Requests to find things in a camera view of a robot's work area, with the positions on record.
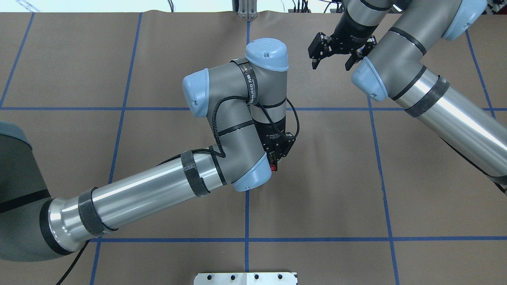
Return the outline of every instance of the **black cable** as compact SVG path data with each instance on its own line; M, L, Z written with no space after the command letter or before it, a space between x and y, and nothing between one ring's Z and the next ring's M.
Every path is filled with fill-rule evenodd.
M495 183L495 185L496 185L496 186L500 189L500 191L502 191L502 193L504 193L504 194L505 194L505 191L506 191L507 189L505 189L504 187L502 187L502 185L500 185L500 184L498 184L498 183Z
M79 257L81 257L81 254L83 254L83 251L85 251L85 248L86 248L86 246L88 245L89 242L90 242L90 240L87 240L85 242L85 245L81 248L81 250L79 251L78 255L76 255L76 258L74 258L74 261L72 262L72 264L69 266L69 268L67 269L67 271L65 272L65 274L62 276L62 278L60 278L60 280L56 283L56 285L62 284L62 282L65 280L65 278L67 278L67 276L70 273L70 271L74 268L74 265L76 265L76 263L78 262Z
M174 4L172 3L172 0L167 0L169 2L169 6L171 7L171 12L174 13Z
M211 116L211 128L212 128L212 132L213 132L213 137L215 138L216 146L219 148L220 152L217 152L214 150L209 150L209 149L195 149L195 150L192 150L192 153L207 153L207 154L211 154L211 155L216 155L221 158L225 158L226 154L224 152L224 148L222 147L222 143L220 142L219 132L218 132L218 128L216 126L216 114L219 110L220 105L223 102L228 101L228 100L232 100L232 99L248 101L248 97L241 97L241 96L229 96L229 97L222 98L215 104L215 108L213 109L213 114ZM166 162L169 162L171 160L180 158L180 157L181 157L181 154L175 155L175 156L157 164L157 166L164 164Z
M328 7L329 7L329 5L331 5L331 3L333 3L333 2L329 2L329 4L325 7L324 13L328 10Z

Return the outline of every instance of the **blue tape line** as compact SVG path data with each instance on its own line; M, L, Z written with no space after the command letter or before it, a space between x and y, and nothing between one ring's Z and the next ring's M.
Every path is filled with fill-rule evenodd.
M246 44L250 43L250 21L246 23ZM250 190L245 193L245 272L250 272L249 254L250 238Z
M507 240L507 236L415 236L394 237L394 241Z
M16 59L14 59L14 64L12 65L11 73L9 74L9 78L7 79L7 83L5 84L4 92L2 94L2 98L0 99L0 107L4 104L5 97L7 96L7 90L9 89L9 85L12 80L12 76L14 75L14 71L16 70L16 66L18 65L19 56L21 55L21 51L26 42L26 38L28 37L28 32L30 31L31 24L33 23L33 18L35 17L35 13L32 13L30 17L30 21L28 22L28 26L26 27L25 35L23 36L23 40L21 41L21 45L19 46L18 54L16 55Z
M389 206L387 204L387 195L385 193L384 173L382 171L382 162L380 160L380 151L379 151L379 145L378 145L378 140L377 140L377 130L375 129L375 119L373 117L372 101L369 96L367 96L367 100L368 100L368 107L370 108L370 122L372 124L373 142L375 144L375 154L377 156L377 166L379 169L380 182L382 185L382 195L384 196L384 212L385 212L385 219L386 219L386 223L387 223L387 234L389 235L389 245L391 247L391 259L392 259L392 268L394 270L394 280L396 282L396 285L400 285L400 277L398 276L398 265L396 262L396 252L394 250L394 242L392 240L391 218L389 216Z
M351 242L389 241L388 237L252 237L250 242Z
M135 32L134 47L132 49L132 57L130 59L130 67L129 67L129 71L128 71L127 84L125 86L125 95L123 97L122 113L120 116L120 123L118 124L118 132L116 135L115 151L113 152L113 161L111 163L111 171L109 172L109 181L108 181L109 184L113 182L113 174L115 173L116 157L118 155L118 145L120 144L120 137L122 134L123 119L125 117L125 109L127 106L128 91L130 88L130 79L132 77L132 70L134 68L135 51L137 49L137 41L139 39L139 30L141 28L141 19L142 19L142 13L139 13L139 19L137 20L137 29ZM93 261L93 269L92 269L92 276L90 278L90 285L93 285L95 282L95 272L97 270L97 263L98 263L98 257L100 254L101 241L102 241L102 237L99 237L97 239L97 249L95 251L95 259Z
M1 107L12 111L190 111L188 107Z
M479 79L481 80L482 89L484 90L484 95L486 95L486 101L488 101L488 106L491 112L491 116L496 118L495 111L493 111L493 105L491 104L491 100L489 98L488 90L486 89L486 84L484 83L484 79L482 77L481 69L479 68L479 64L477 63L477 59L475 57L474 48L472 47L472 41L470 40L470 34L468 34L468 30L465 30L466 40L468 41L468 47L470 48L470 53L472 54L472 59L474 60L474 64L477 69L477 73L479 74Z
M244 242L242 237L237 238L103 238L101 242L168 242L168 243L181 243L181 242Z
M250 43L250 21L246 23L246 44Z
M0 107L6 111L190 111L188 107ZM484 111L507 111L507 108L482 108ZM404 111L403 108L300 107L296 111Z
M404 111L403 108L363 108L363 107L299 107L296 111Z
M100 254L100 240L102 237L94 238L97 242L97 247L95 248L95 257L93 258L93 267L92 267L92 275L90 277L90 285L95 283L95 273L97 272L97 264L98 264L98 256Z
M243 237L217 238L92 238L90 242L141 242L141 243L198 243L198 242L245 242ZM403 242L403 241L486 241L507 240L507 236L406 236L406 237L250 237L249 242Z

